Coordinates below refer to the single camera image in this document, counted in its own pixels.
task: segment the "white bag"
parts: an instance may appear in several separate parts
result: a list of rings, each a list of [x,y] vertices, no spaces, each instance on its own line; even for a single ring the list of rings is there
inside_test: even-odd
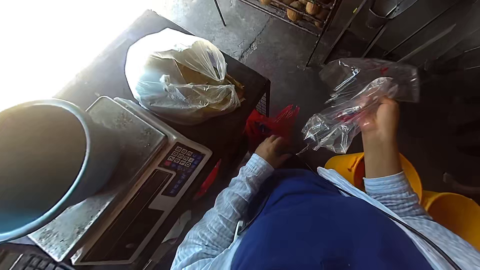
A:
[[[210,41],[169,28],[133,44],[125,64],[140,105],[180,124],[197,124],[240,106],[226,73],[225,58]]]

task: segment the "metal rack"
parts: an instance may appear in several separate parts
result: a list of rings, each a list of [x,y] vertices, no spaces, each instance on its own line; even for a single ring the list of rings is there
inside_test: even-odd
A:
[[[216,6],[217,6],[218,14],[220,15],[220,18],[222,19],[222,22],[225,25],[225,22],[224,22],[223,16],[222,16],[222,12],[221,12],[220,8],[218,7],[217,0],[214,0],[214,1],[215,1]],[[342,0],[333,0],[329,4],[321,3],[319,0],[308,0],[309,2],[312,2],[312,3],[322,7],[324,9],[329,10],[327,18],[325,20],[317,19],[314,16],[312,16],[312,15],[310,15],[310,14],[308,14],[308,13],[302,11],[302,10],[299,10],[299,9],[296,9],[294,7],[291,7],[289,5],[284,4],[280,0],[271,0],[271,3],[269,5],[261,5],[259,0],[239,0],[239,1],[244,3],[244,4],[247,4],[247,5],[251,6],[255,9],[257,9],[257,10],[260,10],[260,11],[262,11],[262,12],[264,12],[264,13],[272,16],[272,17],[275,17],[279,20],[282,20],[282,21],[284,21],[284,22],[286,22],[290,25],[298,27],[299,29],[301,29],[301,30],[303,30],[307,33],[310,33],[310,34],[316,36],[317,41],[315,42],[315,45],[312,49],[312,52],[310,53],[310,56],[308,57],[307,63],[306,63],[306,66],[308,66],[309,63],[310,63],[310,60],[312,59],[313,53],[317,49],[317,46],[320,42],[320,39],[322,38],[323,34],[327,31],[328,27],[330,26],[330,24],[333,20],[333,17],[335,16],[335,13],[337,12],[338,7],[340,6],[340,2]],[[287,9],[295,10],[296,12],[300,13],[302,15],[302,19],[298,20],[296,22],[293,22],[293,21],[289,20],[287,18]],[[318,28],[317,26],[315,26],[314,22],[321,23],[322,27]]]

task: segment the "metal bowl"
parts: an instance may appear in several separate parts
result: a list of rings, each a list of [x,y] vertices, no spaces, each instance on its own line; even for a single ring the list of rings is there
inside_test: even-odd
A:
[[[119,155],[113,133],[70,102],[37,100],[0,112],[0,243],[98,191]]]

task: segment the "cable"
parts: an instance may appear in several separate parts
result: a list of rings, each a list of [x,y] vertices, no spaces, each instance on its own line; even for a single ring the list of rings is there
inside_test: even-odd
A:
[[[333,185],[334,187],[336,187],[338,190],[340,190],[341,192],[351,196],[351,197],[355,197],[355,198],[358,198],[357,196],[354,196],[352,195],[350,192],[348,191],[345,191],[343,190],[342,188],[336,186],[336,185]],[[432,242],[432,240],[430,240],[428,237],[424,236],[422,233],[420,233],[419,231],[415,230],[414,228],[410,227],[410,225],[406,224],[405,222],[397,219],[396,217],[390,215],[389,213],[383,211],[382,209],[378,208],[378,207],[375,207],[377,208],[378,210],[380,210],[383,214],[385,214],[386,216],[388,216],[391,220],[403,225],[405,228],[407,228],[408,230],[410,230],[412,233],[416,234],[418,237],[420,237],[423,241],[427,242],[429,245],[431,245],[438,253],[440,253],[440,255],[442,255],[442,257],[455,269],[455,270],[462,270],[453,260],[452,258],[450,258],[439,246],[437,246],[434,242]]]

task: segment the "clear plastic bag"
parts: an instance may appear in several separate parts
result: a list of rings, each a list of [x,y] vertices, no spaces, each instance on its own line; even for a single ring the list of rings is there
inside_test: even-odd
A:
[[[359,132],[362,115],[375,111],[378,98],[418,102],[419,79],[415,67],[377,59],[345,58],[327,64],[320,72],[330,88],[332,106],[314,114],[303,127],[308,146],[345,154]]]
[[[140,105],[180,124],[197,124],[240,106],[227,63],[210,41],[166,28],[128,50],[125,75]]]

